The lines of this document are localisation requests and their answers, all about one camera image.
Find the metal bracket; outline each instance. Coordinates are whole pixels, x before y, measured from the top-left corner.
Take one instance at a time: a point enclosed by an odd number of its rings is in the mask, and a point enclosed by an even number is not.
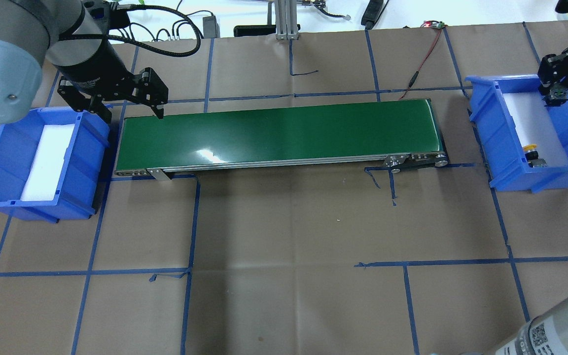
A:
[[[275,38],[298,39],[297,1],[275,0]]]
[[[159,181],[169,181],[171,178],[164,172],[163,169],[147,169],[148,173],[155,178],[155,180]]]
[[[441,168],[446,165],[448,157],[444,152],[392,154],[385,159],[385,166],[394,174],[404,169]]]

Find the red wire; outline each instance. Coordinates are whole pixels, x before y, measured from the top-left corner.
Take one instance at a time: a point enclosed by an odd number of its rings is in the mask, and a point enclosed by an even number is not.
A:
[[[422,63],[420,63],[420,66],[418,67],[418,70],[416,70],[416,71],[419,72],[422,69],[422,67],[424,67],[424,63],[426,63],[426,60],[428,59],[428,57],[430,57],[431,53],[433,53],[433,50],[435,49],[435,46],[437,45],[437,41],[440,39],[441,34],[442,34],[442,29],[438,29],[437,34],[435,36],[435,39],[433,40],[433,44],[431,44],[431,48],[428,49],[428,53],[426,54],[426,56],[424,57],[424,60],[422,61]],[[404,97],[409,92],[409,90],[411,90],[411,87],[406,88],[406,91],[398,100],[400,101],[400,100],[404,99]]]

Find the conveyor belt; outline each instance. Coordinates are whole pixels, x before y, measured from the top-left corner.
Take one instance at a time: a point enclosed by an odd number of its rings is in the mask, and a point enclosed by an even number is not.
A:
[[[387,159],[446,162],[429,100],[131,117],[120,176]]]

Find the grid pattern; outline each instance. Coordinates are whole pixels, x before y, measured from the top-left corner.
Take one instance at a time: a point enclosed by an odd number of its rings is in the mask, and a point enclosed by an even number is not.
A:
[[[396,97],[394,96],[395,94],[400,94],[402,92],[404,92],[406,90],[406,88],[402,88],[402,89],[384,89],[380,83],[383,83],[383,79],[379,78],[378,75],[378,71],[377,71],[377,63],[378,63],[378,56],[375,57],[374,55],[374,38],[372,37],[372,34],[375,34],[376,32],[380,34],[384,34],[387,36],[388,32],[392,32],[392,31],[396,31],[396,30],[389,30],[389,31],[375,31],[375,32],[363,32],[361,35],[361,33],[352,33],[351,36],[353,36],[353,38],[357,38],[356,40],[361,41],[363,43],[363,45],[365,45],[365,47],[367,48],[367,51],[369,52],[369,63],[370,63],[370,71],[365,73],[365,75],[369,76],[366,79],[361,79],[361,80],[367,80],[368,83],[372,83],[372,85],[374,86],[374,88],[370,88],[369,90],[354,90],[354,91],[340,91],[340,92],[330,92],[330,91],[325,91],[325,92],[282,92],[282,94],[275,94],[275,95],[246,95],[246,96],[236,96],[236,97],[212,97],[210,94],[210,87],[213,84],[213,80],[212,80],[212,76],[213,76],[213,72],[216,69],[215,68],[215,63],[216,61],[214,60],[214,55],[216,54],[216,50],[218,48],[218,41],[219,40],[214,40],[211,39],[210,43],[209,43],[209,51],[208,51],[208,65],[207,65],[207,74],[205,76],[205,82],[206,82],[206,86],[205,86],[205,96],[202,99],[177,99],[177,100],[172,100],[169,101],[169,105],[171,106],[172,104],[186,104],[186,103],[203,103],[202,108],[203,108],[203,112],[208,112],[208,110],[211,110],[213,105],[216,103],[233,103],[233,102],[246,102],[247,106],[240,106],[240,107],[255,107],[255,106],[259,106],[259,102],[265,102],[268,103],[266,104],[267,106],[270,105],[282,105],[282,106],[286,106],[286,105],[295,105],[297,103],[294,103],[292,101],[289,100],[295,100],[295,99],[302,99],[302,98],[306,98],[306,97],[335,97],[335,96],[348,96],[348,97],[362,97],[365,98],[366,101],[369,100],[370,95],[372,95],[372,97],[375,97],[376,101],[383,101],[385,99],[395,99]],[[437,51],[442,51],[444,50],[447,55],[450,56],[451,61],[452,61],[452,65],[453,65],[453,70],[455,72],[456,75],[456,82],[453,83],[453,85],[449,85],[449,86],[444,86],[444,87],[423,87],[423,88],[413,88],[412,92],[414,92],[414,94],[417,95],[418,92],[422,92],[422,94],[426,95],[427,92],[461,92],[463,96],[465,96],[466,98],[466,106],[467,106],[467,98],[469,97],[469,91],[471,90],[470,86],[466,86],[462,80],[462,78],[465,76],[465,73],[462,72],[460,70],[460,62],[458,62],[458,58],[455,54],[455,51],[453,50],[453,33],[451,32],[451,30],[447,30],[444,29],[444,38],[446,39],[446,48],[441,48],[437,47]],[[535,56],[535,59],[537,61],[539,61],[539,53],[536,49],[536,47],[534,46],[534,42],[533,42],[533,38],[532,38],[532,32],[530,31],[530,29],[528,28],[528,26],[523,23],[523,31],[524,36],[527,36],[527,47],[530,48],[530,50],[532,51],[533,56]],[[311,74],[314,73],[320,73],[321,72],[321,68],[319,67],[318,70],[309,70],[307,71],[307,68],[300,68],[298,71],[298,68],[295,67],[295,64],[297,64],[297,62],[295,62],[294,57],[293,57],[293,52],[294,52],[294,45],[293,42],[289,42],[288,43],[288,60],[287,60],[287,64],[288,64],[288,74],[291,77],[297,76],[297,77],[302,77],[302,76],[311,76]],[[138,49],[135,48],[135,51],[133,53],[133,61],[132,61],[132,70],[135,70],[135,67],[137,65],[138,62],[138,54],[140,53],[140,51]],[[47,100],[45,105],[49,106],[50,104],[52,104],[52,99],[54,99],[54,89],[56,87],[56,82],[57,82],[57,78],[58,78],[59,74],[58,72],[56,73],[56,76],[54,77],[54,80],[52,82],[51,88],[49,90],[49,95],[47,96]],[[284,103],[277,103],[277,100],[286,100]],[[90,256],[88,258],[88,265],[86,267],[86,269],[84,270],[57,270],[57,271],[50,271],[50,270],[44,270],[44,271],[10,271],[10,272],[1,272],[0,271],[0,279],[4,279],[4,278],[16,278],[16,277],[20,277],[20,278],[31,278],[31,277],[57,277],[57,278],[61,278],[61,277],[83,277],[84,278],[84,286],[82,288],[82,295],[81,295],[81,301],[79,303],[79,309],[77,311],[77,316],[76,316],[76,321],[75,321],[75,330],[74,330],[74,335],[73,335],[73,340],[72,340],[72,344],[71,344],[71,354],[74,355],[77,353],[78,350],[78,345],[79,345],[79,337],[81,335],[81,328],[84,327],[84,319],[85,319],[85,309],[86,309],[86,305],[88,305],[88,295],[90,294],[90,283],[92,283],[92,279],[94,277],[98,277],[98,276],[129,276],[129,275],[141,275],[141,274],[147,274],[150,275],[150,281],[153,282],[156,280],[157,277],[159,276],[172,276],[175,279],[180,279],[180,283],[185,283],[185,295],[184,295],[184,301],[183,301],[183,312],[182,312],[182,326],[181,326],[181,334],[177,335],[177,337],[180,337],[180,348],[179,351],[181,354],[185,354],[186,353],[186,342],[188,341],[189,337],[199,337],[200,335],[198,333],[192,333],[192,332],[188,332],[188,316],[189,316],[189,309],[190,309],[190,304],[191,304],[191,299],[197,299],[198,297],[201,297],[200,294],[192,292],[192,281],[193,281],[193,277],[196,279],[196,277],[199,277],[198,273],[195,273],[195,271],[198,270],[198,267],[195,268],[194,267],[194,259],[195,259],[195,253],[196,253],[196,242],[198,241],[198,236],[199,236],[199,232],[197,231],[197,225],[199,225],[199,204],[201,201],[201,181],[199,180],[199,177],[195,176],[195,175],[178,175],[175,176],[173,180],[178,180],[178,179],[182,179],[182,180],[194,180],[195,181],[195,185],[194,185],[194,197],[193,197],[193,212],[192,212],[192,222],[191,222],[191,238],[190,238],[190,244],[189,244],[189,251],[185,250],[186,253],[189,254],[189,256],[187,257],[187,264],[183,265],[182,267],[172,267],[172,268],[130,268],[130,269],[126,269],[126,268],[107,268],[107,269],[102,269],[102,270],[97,270],[94,268],[94,263],[95,263],[95,257],[97,254],[97,247],[99,244],[99,238],[101,238],[101,232],[103,231],[103,223],[105,221],[105,215],[106,215],[106,210],[107,210],[107,203],[110,202],[110,189],[113,188],[113,186],[115,186],[116,184],[121,184],[123,182],[126,181],[131,181],[131,180],[150,180],[150,177],[142,177],[142,178],[131,178],[131,177],[115,177],[115,176],[111,176],[110,174],[110,169],[111,167],[114,165],[115,162],[115,155],[117,153],[117,140],[119,137],[119,131],[120,131],[120,127],[122,126],[122,123],[124,121],[125,117],[128,117],[128,108],[132,107],[133,104],[131,103],[119,103],[119,104],[113,104],[117,110],[119,110],[119,122],[115,123],[112,126],[112,148],[110,149],[110,151],[107,153],[107,157],[108,159],[105,159],[105,164],[106,164],[106,168],[104,168],[104,173],[103,175],[101,175],[101,200],[99,203],[99,212],[98,212],[98,218],[97,218],[97,225],[95,227],[95,234],[93,236],[93,244],[90,250]],[[474,137],[476,139],[476,142],[478,144],[480,144],[479,142],[479,135],[476,132],[476,129],[473,128],[473,132],[474,132]],[[483,156],[483,151],[480,151],[481,157],[482,157],[482,161],[466,161],[466,162],[454,162],[453,164],[450,164],[447,167],[444,168],[438,168],[438,170],[440,171],[461,171],[462,169],[478,169],[479,171],[485,171],[487,173],[487,180],[491,179],[491,176],[489,175],[487,169],[485,169],[484,167],[486,166],[486,161],[485,161],[485,157]],[[390,187],[390,195],[387,197],[387,199],[391,200],[392,206],[396,206],[396,203],[398,202],[399,204],[401,204],[401,186],[399,184],[396,183],[396,179],[397,177],[395,177],[390,171],[388,171],[387,169],[384,168],[373,168],[373,167],[368,167],[364,169],[365,172],[371,176],[371,178],[374,180],[374,184],[376,184],[377,187],[380,187],[377,180],[379,178],[383,178],[385,179],[385,173],[384,171],[387,171],[387,176],[386,179],[388,180],[388,185]],[[492,208],[494,209],[494,211],[496,211],[496,218],[498,220],[498,225],[500,227],[500,235],[502,238],[502,242],[505,245],[505,252],[507,254],[507,256],[502,256],[499,258],[466,258],[466,259],[442,259],[442,260],[437,260],[435,258],[423,258],[422,260],[411,260],[411,259],[400,259],[399,261],[394,260],[389,260],[389,261],[383,261],[383,260],[361,260],[359,263],[357,263],[356,265],[353,265],[354,268],[363,268],[363,269],[375,269],[375,268],[397,268],[398,270],[401,269],[401,274],[402,274],[402,279],[404,282],[404,299],[406,301],[405,306],[406,306],[406,313],[408,314],[408,321],[410,324],[410,332],[412,335],[412,346],[413,346],[413,352],[417,355],[419,355],[421,353],[420,349],[421,349],[421,343],[422,343],[422,338],[420,335],[419,337],[419,329],[421,324],[419,322],[417,322],[417,319],[419,319],[419,317],[417,316],[418,314],[418,304],[414,303],[414,299],[417,299],[417,296],[420,296],[420,293],[417,292],[417,290],[415,288],[413,288],[413,272],[416,272],[417,274],[420,273],[420,270],[422,270],[419,267],[457,267],[457,266],[461,266],[461,265],[503,265],[506,267],[509,267],[509,270],[511,271],[512,277],[514,279],[514,284],[516,286],[516,292],[518,293],[518,303],[519,303],[519,309],[522,312],[522,318],[525,319],[525,321],[529,321],[531,319],[531,317],[536,317],[537,314],[532,314],[530,313],[530,310],[528,309],[528,305],[525,299],[525,293],[523,290],[523,285],[521,282],[521,277],[519,276],[519,265],[525,264],[525,263],[559,263],[559,262],[568,262],[568,256],[539,256],[539,257],[518,257],[514,255],[514,252],[512,251],[512,245],[509,242],[509,238],[508,238],[508,233],[507,233],[507,228],[506,228],[506,224],[505,224],[505,220],[503,218],[503,213],[502,213],[502,206],[499,203],[499,197],[498,197],[498,193],[494,190],[494,189],[490,189],[490,195],[491,195],[491,200],[492,200]],[[4,248],[4,246],[6,246],[6,237],[9,233],[9,230],[11,228],[11,224],[12,224],[12,219],[11,218],[7,218],[7,220],[5,220],[4,226],[3,226],[3,232],[1,234],[0,237],[0,256],[2,254],[2,250]],[[198,314],[193,314],[191,315],[192,317],[199,317]]]

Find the blue crate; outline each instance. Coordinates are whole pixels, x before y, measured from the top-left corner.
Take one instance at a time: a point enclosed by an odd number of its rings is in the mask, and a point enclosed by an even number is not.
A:
[[[476,124],[489,164],[490,186],[498,191],[530,189],[534,193],[568,188],[568,164],[544,168],[528,166],[514,120],[503,99],[503,94],[538,92],[538,76],[469,76],[466,79],[473,83],[470,121]],[[546,109],[568,158],[568,103]]]
[[[21,201],[46,124],[74,124],[65,163],[51,201]],[[108,125],[97,115],[71,108],[36,108],[21,121],[0,126],[0,212],[22,220],[86,219],[95,214],[93,196]]]

